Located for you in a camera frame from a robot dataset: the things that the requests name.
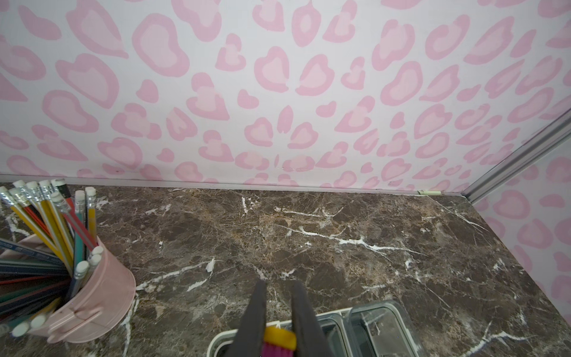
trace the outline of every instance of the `brown marble surface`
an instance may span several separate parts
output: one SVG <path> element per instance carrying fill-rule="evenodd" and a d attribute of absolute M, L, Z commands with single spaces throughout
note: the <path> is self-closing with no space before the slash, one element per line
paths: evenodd
<path fill-rule="evenodd" d="M 396 299 L 430 356 L 571 356 L 571 328 L 462 197 L 98 194 L 99 236 L 139 285 L 131 318 L 84 344 L 3 336 L 2 355 L 205 356 L 263 278 L 268 321 L 289 319 L 299 279 L 317 312 Z M 0 234 L 23 237 L 27 227 L 2 216 Z"/>

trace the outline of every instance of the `pink leopard print wallpaper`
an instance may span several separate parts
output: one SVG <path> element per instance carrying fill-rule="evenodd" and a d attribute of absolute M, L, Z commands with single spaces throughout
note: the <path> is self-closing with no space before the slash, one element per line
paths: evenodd
<path fill-rule="evenodd" d="M 571 140 L 475 205 L 571 324 Z"/>
<path fill-rule="evenodd" d="M 0 0 L 0 173 L 468 187 L 571 106 L 570 0 Z"/>

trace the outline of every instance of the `baseboard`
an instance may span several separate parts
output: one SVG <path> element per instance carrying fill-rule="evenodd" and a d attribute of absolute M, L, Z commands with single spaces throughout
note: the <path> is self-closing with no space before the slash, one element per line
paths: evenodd
<path fill-rule="evenodd" d="M 46 176 L 0 175 L 0 182 L 14 182 L 17 180 L 24 180 L 28 182 L 28 181 L 40 181 L 53 178 L 54 177 L 46 177 Z M 367 190 L 364 188 L 276 186 L 276 185 L 266 185 L 266 184 L 207 183 L 207 182 L 182 182 L 182 181 L 150 181 L 150 180 L 114 179 L 114 178 L 102 179 L 102 178 L 66 177 L 65 179 L 68 184 L 80 184 L 84 186 L 131 186 L 131 187 L 207 188 L 213 190 L 346 192 L 346 193 L 420 196 L 418 191 Z M 444 195 L 461 196 L 461 194 L 458 192 L 445 192 Z"/>

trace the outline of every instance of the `bucket handle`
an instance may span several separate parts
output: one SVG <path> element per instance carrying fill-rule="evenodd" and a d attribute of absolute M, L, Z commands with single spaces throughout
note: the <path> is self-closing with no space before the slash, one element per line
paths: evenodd
<path fill-rule="evenodd" d="M 69 331 L 65 332 L 63 335 L 58 336 L 57 335 L 57 331 L 54 331 L 50 334 L 50 336 L 47 338 L 47 342 L 48 343 L 56 343 L 56 342 L 60 342 L 61 340 L 66 339 L 69 335 L 73 334 L 74 332 L 76 332 L 77 330 L 79 330 L 80 328 L 84 327 L 85 325 L 87 325 L 88 323 L 90 323 L 91 321 L 93 321 L 94 319 L 98 318 L 102 313 L 103 313 L 103 309 L 102 308 L 97 308 L 95 309 L 96 312 L 89 316 L 86 320 L 82 321 L 80 324 L 78 324 L 77 326 L 73 327 L 72 329 L 70 329 Z M 75 312 L 73 312 L 73 316 L 76 319 L 81 320 L 79 317 L 77 317 L 77 314 Z"/>

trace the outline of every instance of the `pink pencil holder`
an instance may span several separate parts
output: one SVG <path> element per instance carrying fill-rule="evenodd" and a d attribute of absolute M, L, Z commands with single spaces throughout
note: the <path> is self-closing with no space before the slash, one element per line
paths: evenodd
<path fill-rule="evenodd" d="M 32 235 L 20 243 L 36 240 Z M 135 277 L 97 241 L 103 247 L 101 262 L 85 286 L 29 334 L 47 337 L 48 343 L 82 343 L 103 336 L 123 319 L 135 296 Z"/>

